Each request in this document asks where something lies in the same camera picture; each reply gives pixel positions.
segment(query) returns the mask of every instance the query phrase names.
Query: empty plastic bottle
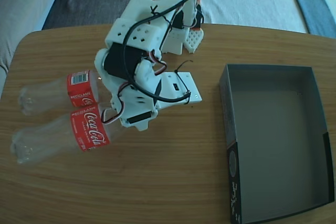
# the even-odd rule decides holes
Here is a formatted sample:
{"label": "empty plastic bottle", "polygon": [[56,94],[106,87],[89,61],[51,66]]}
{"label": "empty plastic bottle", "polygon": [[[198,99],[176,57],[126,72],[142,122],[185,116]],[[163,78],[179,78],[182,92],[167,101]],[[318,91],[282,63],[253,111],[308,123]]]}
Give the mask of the empty plastic bottle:
{"label": "empty plastic bottle", "polygon": [[[113,120],[103,123],[102,114]],[[16,132],[10,150],[19,164],[36,164],[58,154],[103,147],[126,129],[120,120],[114,120],[115,115],[116,111],[108,103],[90,105],[43,126]]]}
{"label": "empty plastic bottle", "polygon": [[72,109],[109,102],[111,94],[94,70],[69,74],[52,82],[24,86],[18,103],[25,115],[36,115],[55,107]]}

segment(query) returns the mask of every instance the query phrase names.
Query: robotic arm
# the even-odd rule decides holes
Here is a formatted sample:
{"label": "robotic arm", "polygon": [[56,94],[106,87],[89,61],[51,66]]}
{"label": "robotic arm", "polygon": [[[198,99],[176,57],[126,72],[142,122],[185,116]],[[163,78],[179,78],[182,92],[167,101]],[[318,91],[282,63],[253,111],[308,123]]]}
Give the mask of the robotic arm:
{"label": "robotic arm", "polygon": [[165,72],[162,53],[181,55],[183,46],[194,53],[201,43],[200,0],[131,0],[109,31],[96,56],[95,66],[103,84],[112,93],[116,120],[139,131],[161,109],[201,102],[189,72]]}

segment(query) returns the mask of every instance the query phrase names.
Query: coca-cola logo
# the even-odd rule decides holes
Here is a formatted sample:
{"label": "coca-cola logo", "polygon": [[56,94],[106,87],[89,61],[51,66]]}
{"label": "coca-cola logo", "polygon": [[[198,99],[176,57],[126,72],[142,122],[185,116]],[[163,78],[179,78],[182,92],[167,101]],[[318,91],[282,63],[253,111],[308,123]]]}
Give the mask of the coca-cola logo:
{"label": "coca-cola logo", "polygon": [[94,145],[106,144],[105,136],[99,131],[97,120],[100,119],[95,113],[89,112],[84,115],[87,123],[89,137]]}
{"label": "coca-cola logo", "polygon": [[82,102],[84,103],[84,105],[91,105],[91,104],[93,104],[93,101],[90,98],[83,98]]}

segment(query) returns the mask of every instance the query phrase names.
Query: open box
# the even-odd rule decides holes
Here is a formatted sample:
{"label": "open box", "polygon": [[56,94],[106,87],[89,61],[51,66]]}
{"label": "open box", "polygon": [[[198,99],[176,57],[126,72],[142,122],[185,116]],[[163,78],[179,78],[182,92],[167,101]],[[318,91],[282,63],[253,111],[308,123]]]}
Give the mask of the open box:
{"label": "open box", "polygon": [[231,222],[269,221],[333,202],[331,148],[312,68],[227,65],[220,88]]}

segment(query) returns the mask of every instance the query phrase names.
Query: white plastic part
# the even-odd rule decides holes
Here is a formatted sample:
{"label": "white plastic part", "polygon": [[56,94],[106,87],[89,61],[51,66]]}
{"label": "white plastic part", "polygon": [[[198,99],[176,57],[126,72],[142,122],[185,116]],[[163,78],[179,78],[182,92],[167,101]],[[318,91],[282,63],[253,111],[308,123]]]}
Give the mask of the white plastic part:
{"label": "white plastic part", "polygon": [[[181,102],[173,104],[166,102],[157,102],[159,110],[171,107],[172,105],[196,103],[202,101],[202,97],[196,87],[196,84],[191,74],[189,72],[179,72],[178,75],[191,92],[190,99],[185,99]],[[175,99],[182,97],[186,94],[187,89],[181,79],[178,77],[178,75],[175,72],[165,72],[162,74],[162,87],[164,87],[164,89],[162,89],[161,96]]]}
{"label": "white plastic part", "polygon": [[[105,39],[107,48],[110,48],[113,43],[122,44],[126,33],[132,25],[144,18],[151,17],[153,15],[151,7],[155,8],[155,12],[159,13],[180,1],[181,0],[130,0],[122,16],[115,21]],[[183,7],[183,11],[186,13],[183,22],[185,22],[186,25],[191,26],[196,16],[195,0],[190,0],[188,2],[189,3],[186,3]],[[151,21],[149,24],[140,25],[132,32],[127,45],[147,52],[154,50],[155,57],[158,60],[161,60],[162,55],[160,47],[169,27],[169,22],[167,22],[167,20],[171,22],[173,17],[174,12],[170,12],[165,15],[165,18],[160,17]],[[169,33],[166,41],[163,42],[162,51],[180,55],[182,53],[183,43],[187,41],[189,34],[190,29],[187,27],[184,29],[173,29]],[[112,93],[112,108],[119,113],[122,109],[122,105],[118,98],[118,91],[120,86],[126,81],[118,77],[111,76],[104,70],[103,64],[109,52],[107,48],[101,49],[97,53],[94,64],[100,77],[102,78],[103,84]],[[153,65],[153,63],[146,59],[142,59],[142,61],[138,64],[134,80],[139,86],[151,93],[155,93],[160,81],[162,81],[162,89],[160,93],[161,97],[175,99],[186,94],[186,87],[178,78],[176,73],[165,72],[156,76],[153,70]],[[200,102],[202,98],[197,90],[193,78],[191,77],[191,74],[178,74],[192,93],[189,102]],[[161,101],[154,103],[151,97],[133,89],[132,87],[126,87],[123,89],[120,99],[124,102],[124,112],[120,117],[121,124],[124,127],[135,126],[139,131],[143,131],[148,128],[148,121],[156,118],[159,110],[188,102],[188,100],[185,100],[178,103],[166,103]],[[135,123],[129,122],[129,119],[148,112],[150,112],[150,118]]]}
{"label": "white plastic part", "polygon": [[183,49],[183,42],[187,40],[189,28],[177,29],[173,28],[169,33],[166,41],[163,44],[162,52],[171,52],[175,55],[181,55]]}
{"label": "white plastic part", "polygon": [[187,40],[183,43],[184,47],[188,50],[189,53],[193,54],[198,46],[201,44],[204,37],[204,32],[200,30],[190,29],[189,36]]}

